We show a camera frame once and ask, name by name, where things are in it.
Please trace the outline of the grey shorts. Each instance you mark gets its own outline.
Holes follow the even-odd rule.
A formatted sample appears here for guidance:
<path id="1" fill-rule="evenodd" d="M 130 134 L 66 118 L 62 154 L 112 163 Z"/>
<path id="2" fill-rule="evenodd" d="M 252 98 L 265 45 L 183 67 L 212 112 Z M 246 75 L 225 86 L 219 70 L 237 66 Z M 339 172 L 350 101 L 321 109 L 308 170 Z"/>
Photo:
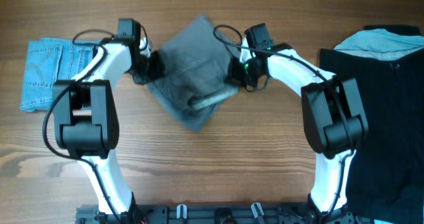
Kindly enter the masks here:
<path id="1" fill-rule="evenodd" d="M 231 58 L 240 57 L 205 16 L 195 18 L 160 49 L 164 77 L 149 82 L 149 91 L 162 108 L 186 128 L 198 132 L 239 87 L 228 81 Z"/>

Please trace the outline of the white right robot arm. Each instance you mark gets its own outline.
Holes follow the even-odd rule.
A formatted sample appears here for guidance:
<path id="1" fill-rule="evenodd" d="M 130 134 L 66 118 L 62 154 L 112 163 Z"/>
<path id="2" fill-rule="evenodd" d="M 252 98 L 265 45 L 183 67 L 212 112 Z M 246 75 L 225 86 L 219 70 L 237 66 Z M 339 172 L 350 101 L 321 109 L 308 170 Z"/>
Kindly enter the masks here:
<path id="1" fill-rule="evenodd" d="M 229 76 L 244 87 L 256 87 L 262 76 L 273 78 L 301 98 L 303 130 L 316 153 L 305 218 L 327 223 L 345 215 L 350 165 L 368 133 L 356 80 L 314 66 L 285 44 L 264 50 L 243 46 L 229 63 Z"/>

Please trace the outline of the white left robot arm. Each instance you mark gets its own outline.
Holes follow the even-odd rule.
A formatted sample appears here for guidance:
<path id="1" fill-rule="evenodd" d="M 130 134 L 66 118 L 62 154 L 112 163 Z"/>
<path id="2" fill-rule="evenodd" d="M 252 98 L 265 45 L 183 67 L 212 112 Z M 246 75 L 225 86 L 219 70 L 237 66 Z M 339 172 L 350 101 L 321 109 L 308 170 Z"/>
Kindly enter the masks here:
<path id="1" fill-rule="evenodd" d="M 93 60 L 70 80 L 58 80 L 46 118 L 53 118 L 64 158 L 85 171 L 97 196 L 99 223 L 142 223 L 142 212 L 117 161 L 119 120 L 113 88 L 125 73 L 155 77 L 147 38 L 105 38 Z"/>

